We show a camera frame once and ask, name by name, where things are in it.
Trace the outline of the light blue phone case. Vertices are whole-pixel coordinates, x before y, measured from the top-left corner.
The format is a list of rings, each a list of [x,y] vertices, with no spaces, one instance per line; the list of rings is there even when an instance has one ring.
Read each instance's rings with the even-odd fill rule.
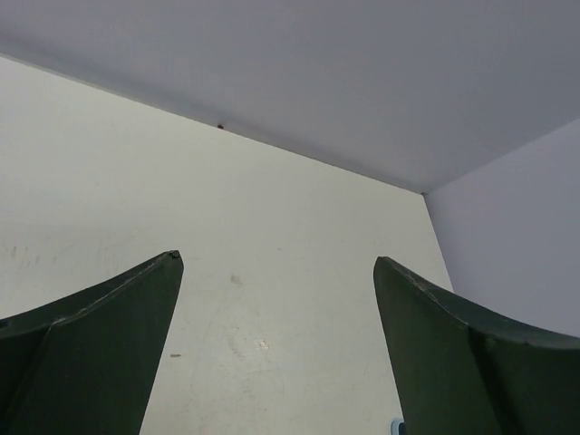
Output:
[[[406,427],[402,419],[393,419],[391,422],[391,435],[405,435]]]

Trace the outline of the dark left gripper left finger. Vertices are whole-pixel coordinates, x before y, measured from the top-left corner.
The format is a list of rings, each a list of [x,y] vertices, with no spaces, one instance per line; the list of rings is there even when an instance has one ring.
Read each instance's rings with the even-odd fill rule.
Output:
[[[2,433],[139,433],[183,271],[164,252],[2,319]]]

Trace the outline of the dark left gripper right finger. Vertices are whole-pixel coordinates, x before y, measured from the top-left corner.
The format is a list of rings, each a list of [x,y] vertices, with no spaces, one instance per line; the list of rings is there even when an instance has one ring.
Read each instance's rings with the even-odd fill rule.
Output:
[[[578,433],[578,338],[493,312],[389,257],[373,282],[406,434]]]

